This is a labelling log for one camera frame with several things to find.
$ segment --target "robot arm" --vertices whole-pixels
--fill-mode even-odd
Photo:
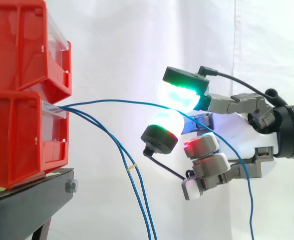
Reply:
[[[200,100],[194,110],[211,113],[198,114],[193,118],[223,136],[237,150],[250,178],[262,177],[262,162],[273,161],[274,157],[294,158],[294,106],[287,106],[276,91],[273,97],[263,93],[242,93],[231,97],[209,94],[209,81],[205,77],[216,76],[216,73],[210,68],[200,68],[198,73],[191,74],[169,67],[163,80],[180,88],[195,90]],[[275,97],[281,104],[274,104],[272,100]],[[266,98],[276,107],[268,105]],[[148,126],[141,137],[147,146],[144,153],[150,154],[149,157],[153,153],[169,154],[177,139],[165,130],[159,134],[152,128],[154,126]],[[192,174],[182,182],[186,200],[196,199],[204,191],[232,179],[247,177],[239,159],[224,142],[185,119],[182,134],[190,132],[197,132],[198,137],[185,142],[184,147],[193,163]]]

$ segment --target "red plastic bin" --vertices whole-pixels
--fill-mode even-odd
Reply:
[[[10,189],[68,163],[67,112],[36,92],[0,92],[0,187]]]
[[[43,0],[0,0],[0,91],[35,91],[51,104],[69,97],[70,55]]]

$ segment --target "white backdrop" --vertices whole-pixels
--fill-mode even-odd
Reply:
[[[97,99],[158,103],[157,87],[166,66],[196,72],[200,65],[229,74],[234,67],[237,76],[251,80],[263,91],[276,85],[294,104],[293,96],[285,94],[285,79],[291,80],[291,76],[284,76],[280,85],[276,71],[269,74],[264,65],[256,65],[268,59],[267,47],[260,50],[264,53],[261,59],[253,57],[256,49],[244,54],[245,49],[260,44],[252,41],[257,35],[252,31],[262,28],[264,34],[272,36],[269,28],[274,27],[252,22],[257,16],[268,15],[268,10],[261,14],[262,1],[249,2],[237,0],[235,27],[234,0],[47,0],[52,17],[72,43],[73,94],[62,104]],[[252,29],[252,24],[262,26]],[[291,40],[272,53],[279,54]],[[283,69],[280,60],[273,63]],[[255,72],[265,75],[253,75]],[[210,92],[229,95],[230,82],[214,78]],[[235,92],[247,90],[235,85]],[[136,160],[158,239],[250,239],[250,200],[245,181],[232,181],[206,192],[199,200],[185,201],[181,182],[143,157],[140,136],[157,109],[121,103],[80,109],[98,118]],[[156,157],[183,174],[191,163],[183,153],[182,142],[191,137],[183,136],[172,154]],[[294,163],[287,159],[279,162],[265,179],[253,182],[256,239],[294,239]],[[147,239],[116,146],[101,130],[74,115],[70,119],[68,167],[75,168],[79,189],[53,217],[49,240]]]

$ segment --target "nut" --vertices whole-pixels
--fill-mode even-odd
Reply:
[[[78,190],[78,180],[73,179],[68,182],[68,192],[75,193]]]

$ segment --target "glowing green light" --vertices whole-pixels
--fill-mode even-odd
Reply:
[[[168,109],[158,113],[150,121],[149,125],[158,125],[174,134],[177,138],[179,138],[185,125],[185,121],[183,117],[180,115],[180,113]]]
[[[198,104],[200,96],[192,89],[174,86],[161,81],[159,86],[159,98],[163,105],[188,113]]]

